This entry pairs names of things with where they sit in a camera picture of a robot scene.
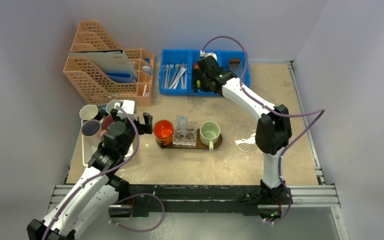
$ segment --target white wall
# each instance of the white wall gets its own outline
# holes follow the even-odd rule
[[[0,240],[27,239],[67,174],[83,104],[62,73],[75,32],[63,0],[0,0]]]
[[[201,49],[237,38],[252,61],[292,60],[328,0],[66,0],[74,19],[99,20],[124,48]],[[210,49],[239,50],[228,40]]]
[[[330,0],[294,69],[350,239],[384,239],[384,1]]]

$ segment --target blue plastic tray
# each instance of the blue plastic tray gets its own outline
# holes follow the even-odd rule
[[[215,53],[217,55],[217,62],[221,64],[223,69],[228,69],[229,60],[230,59],[240,59],[240,62],[243,64],[245,62],[245,56],[242,51],[213,51],[206,50],[207,53]],[[158,74],[158,83],[159,83],[159,93],[164,95],[188,95],[188,96],[220,96],[218,93],[214,92],[203,92],[198,90],[198,92],[192,92],[192,67],[197,61],[200,59],[200,50],[190,50],[190,49],[163,49],[161,56],[161,65],[159,67]],[[166,73],[164,70],[163,75],[163,66],[167,64],[187,64],[186,71],[186,89],[182,89],[181,83],[177,85],[176,89],[167,89],[163,88],[163,80],[166,77]],[[176,68],[171,70],[169,79],[171,80],[173,75],[175,74]],[[246,74],[243,79],[243,83],[250,87],[251,85],[251,76],[250,76],[250,66],[246,68]]]

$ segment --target orange beaker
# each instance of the orange beaker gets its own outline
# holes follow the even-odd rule
[[[156,141],[161,144],[161,147],[167,146],[173,142],[173,124],[168,120],[160,120],[155,123],[153,133]]]

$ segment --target brown tray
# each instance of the brown tray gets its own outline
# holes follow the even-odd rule
[[[196,130],[196,147],[175,146],[173,143],[170,143],[166,146],[161,146],[161,144],[158,143],[157,140],[155,141],[156,141],[156,144],[158,144],[158,146],[163,149],[207,149],[207,150],[210,149],[208,146],[204,145],[201,142],[199,128]],[[218,137],[218,141],[214,144],[214,149],[217,149],[218,147],[220,147],[222,142],[223,142],[223,137],[222,137],[222,134],[220,134],[220,136]]]

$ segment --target white cup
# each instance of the white cup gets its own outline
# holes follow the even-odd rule
[[[220,126],[214,121],[206,121],[199,128],[199,139],[201,143],[208,146],[209,150],[214,150],[214,144],[220,137]]]
[[[94,119],[99,114],[99,109],[96,105],[88,104],[80,109],[78,115],[84,121]]]
[[[122,102],[123,102],[123,100],[112,100],[109,103],[107,103],[106,106],[105,106],[106,113],[110,115],[111,114],[111,110],[116,108],[115,107],[116,103],[122,103]]]

